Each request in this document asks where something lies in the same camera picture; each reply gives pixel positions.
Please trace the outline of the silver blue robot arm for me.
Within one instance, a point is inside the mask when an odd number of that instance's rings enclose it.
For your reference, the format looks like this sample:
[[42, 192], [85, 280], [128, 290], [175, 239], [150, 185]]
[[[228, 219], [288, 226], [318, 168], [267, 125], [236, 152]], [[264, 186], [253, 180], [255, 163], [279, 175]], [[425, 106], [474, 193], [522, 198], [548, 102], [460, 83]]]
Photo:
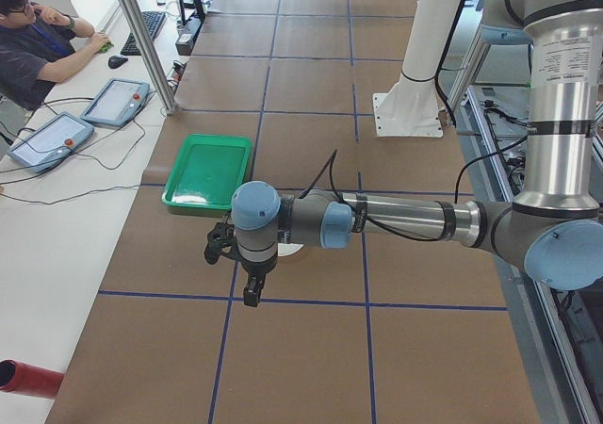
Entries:
[[232, 199], [232, 255], [247, 271], [243, 298], [260, 302], [282, 243], [346, 247], [385, 232], [418, 242], [455, 240], [493, 253], [551, 288], [576, 290], [602, 275], [599, 204], [590, 195], [602, 0], [485, 0], [483, 24], [533, 43], [527, 160], [510, 203], [446, 203], [309, 190], [282, 196], [267, 183]]

